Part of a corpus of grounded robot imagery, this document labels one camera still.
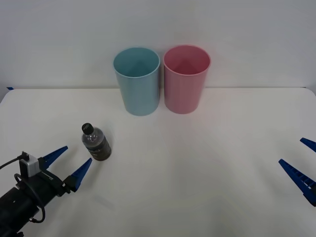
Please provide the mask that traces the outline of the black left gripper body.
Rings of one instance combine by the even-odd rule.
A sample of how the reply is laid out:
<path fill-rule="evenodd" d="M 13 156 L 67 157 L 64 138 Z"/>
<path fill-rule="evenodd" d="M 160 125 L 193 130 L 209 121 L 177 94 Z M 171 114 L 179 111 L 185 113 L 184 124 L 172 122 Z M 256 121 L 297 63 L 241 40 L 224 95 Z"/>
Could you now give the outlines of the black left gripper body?
<path fill-rule="evenodd" d="M 17 187 L 37 205 L 46 206 L 55 197 L 71 192 L 61 179 L 47 170 L 30 178 L 15 174 L 15 180 Z"/>

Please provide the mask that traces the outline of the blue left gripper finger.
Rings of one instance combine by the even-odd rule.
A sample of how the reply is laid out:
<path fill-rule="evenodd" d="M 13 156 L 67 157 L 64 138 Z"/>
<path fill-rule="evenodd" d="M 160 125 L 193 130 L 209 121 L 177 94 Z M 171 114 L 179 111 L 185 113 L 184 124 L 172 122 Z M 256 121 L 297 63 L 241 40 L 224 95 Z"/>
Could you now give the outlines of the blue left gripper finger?
<path fill-rule="evenodd" d="M 47 170 L 67 149 L 68 146 L 64 146 L 38 158 L 40 170 Z"/>
<path fill-rule="evenodd" d="M 74 173 L 69 175 L 64 181 L 64 188 L 67 193 L 76 192 L 85 177 L 88 169 L 92 163 L 92 158 L 89 158 L 82 166 L 80 166 Z"/>

